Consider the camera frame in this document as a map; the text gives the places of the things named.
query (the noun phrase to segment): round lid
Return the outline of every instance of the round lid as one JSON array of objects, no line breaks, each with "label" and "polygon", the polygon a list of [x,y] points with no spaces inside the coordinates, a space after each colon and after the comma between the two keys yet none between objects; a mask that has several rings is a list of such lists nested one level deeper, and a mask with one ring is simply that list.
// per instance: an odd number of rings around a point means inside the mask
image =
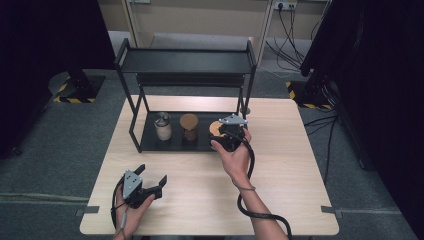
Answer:
[{"label": "round lid", "polygon": [[169,120],[169,114],[167,112],[159,112],[158,116],[160,118],[155,121],[155,125],[158,127],[165,127],[171,121]]},{"label": "round lid", "polygon": [[219,132],[219,128],[222,126],[222,123],[220,123],[219,121],[215,121],[213,123],[211,123],[211,125],[209,126],[209,132],[213,135],[213,136],[221,136],[223,134],[221,134]]},{"label": "round lid", "polygon": [[180,118],[181,126],[187,130],[195,129],[198,123],[199,123],[199,119],[197,118],[196,115],[192,113],[184,114]]}]

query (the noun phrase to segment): yellow black hazard tape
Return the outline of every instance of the yellow black hazard tape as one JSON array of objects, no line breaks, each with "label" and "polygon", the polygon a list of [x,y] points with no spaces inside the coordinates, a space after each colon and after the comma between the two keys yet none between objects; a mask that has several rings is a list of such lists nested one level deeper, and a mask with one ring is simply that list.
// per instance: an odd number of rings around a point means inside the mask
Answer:
[{"label": "yellow black hazard tape", "polygon": [[101,76],[91,77],[91,91],[80,91],[75,88],[72,80],[68,78],[59,88],[53,101],[65,103],[93,103],[96,99],[97,92],[103,83],[103,79],[104,77]]},{"label": "yellow black hazard tape", "polygon": [[303,99],[298,97],[298,95],[296,95],[294,85],[290,81],[286,82],[286,87],[289,92],[290,99],[295,101],[298,107],[300,108],[317,108],[317,109],[330,109],[330,110],[332,109],[330,104],[317,104],[317,103],[305,102]]},{"label": "yellow black hazard tape", "polygon": [[95,98],[73,98],[73,97],[63,97],[63,93],[68,87],[69,78],[66,79],[65,83],[57,91],[56,97],[53,99],[53,102],[65,102],[65,103],[93,103]]}]

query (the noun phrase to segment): shelf rack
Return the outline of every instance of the shelf rack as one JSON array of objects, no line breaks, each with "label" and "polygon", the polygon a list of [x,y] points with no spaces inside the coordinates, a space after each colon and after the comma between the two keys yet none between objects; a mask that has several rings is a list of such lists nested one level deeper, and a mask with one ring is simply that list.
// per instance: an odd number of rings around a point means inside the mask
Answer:
[{"label": "shelf rack", "polygon": [[[156,137],[154,128],[158,111],[150,111],[144,87],[152,86],[197,86],[238,88],[238,103],[235,113],[241,112],[244,119],[248,111],[250,94],[256,72],[256,59],[252,44],[247,41],[244,50],[199,50],[199,49],[155,49],[133,48],[128,39],[124,39],[115,59],[115,68],[124,88],[125,95],[133,112],[129,133],[138,150],[147,151],[209,151],[209,124],[219,118],[231,115],[229,112],[191,112],[199,117],[199,137],[195,142],[182,140],[178,122],[171,121],[172,138],[161,141]],[[124,77],[124,73],[136,74],[140,89],[137,103],[134,104]],[[248,79],[244,98],[245,80]],[[146,123],[140,142],[134,134],[137,115],[143,100],[146,111]],[[172,112],[171,116],[182,116],[184,112]]]}]

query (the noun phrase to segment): person's arm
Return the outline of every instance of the person's arm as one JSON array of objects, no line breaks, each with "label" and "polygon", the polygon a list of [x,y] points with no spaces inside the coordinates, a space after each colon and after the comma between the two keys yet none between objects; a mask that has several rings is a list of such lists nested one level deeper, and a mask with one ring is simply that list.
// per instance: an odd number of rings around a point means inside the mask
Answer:
[{"label": "person's arm", "polygon": [[[251,135],[249,131],[244,129],[244,132],[246,139],[250,142]],[[244,144],[240,144],[236,151],[227,152],[217,141],[212,140],[211,144],[221,155],[224,170],[231,177],[234,185],[239,189],[247,210],[255,213],[270,213],[247,177],[247,169],[250,160],[247,147]],[[250,220],[256,239],[288,239],[276,220],[260,218],[250,218]]]},{"label": "person's arm", "polygon": [[[147,208],[149,208],[149,206],[152,204],[153,200],[155,200],[155,195],[153,194],[149,196],[139,208],[133,209],[124,202],[122,197],[122,185],[119,186],[116,192],[117,194],[115,206],[120,207],[116,209],[116,230],[115,235],[113,236],[113,240],[125,240],[131,237],[140,226],[141,218],[143,217],[143,214],[146,212]],[[124,215],[126,215],[125,226],[124,228],[121,228]]]}]

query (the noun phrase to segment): person's hand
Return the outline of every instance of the person's hand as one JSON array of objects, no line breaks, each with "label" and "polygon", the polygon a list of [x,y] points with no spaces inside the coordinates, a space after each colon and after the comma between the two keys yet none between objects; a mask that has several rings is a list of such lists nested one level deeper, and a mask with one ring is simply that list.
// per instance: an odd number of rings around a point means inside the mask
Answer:
[{"label": "person's hand", "polygon": [[[124,202],[124,198],[122,197],[122,185],[118,187],[116,192],[117,194],[115,206],[120,207],[116,209],[116,232],[113,237],[115,240],[125,239],[132,236],[140,226],[141,218],[143,217],[144,212],[146,212],[147,208],[149,208],[153,200],[155,200],[155,195],[152,194],[143,202],[139,208],[133,209]],[[125,212],[127,214],[127,220],[125,227],[121,229],[122,218]]]},{"label": "person's hand", "polygon": [[[250,142],[252,136],[246,128],[243,130],[245,138],[248,142]],[[211,144],[219,155],[221,155],[224,170],[231,177],[234,183],[237,184],[237,186],[248,187],[246,184],[250,185],[250,183],[247,178],[247,168],[249,167],[250,156],[244,143],[241,143],[234,152],[227,152],[224,147],[215,140],[212,140]]]}]

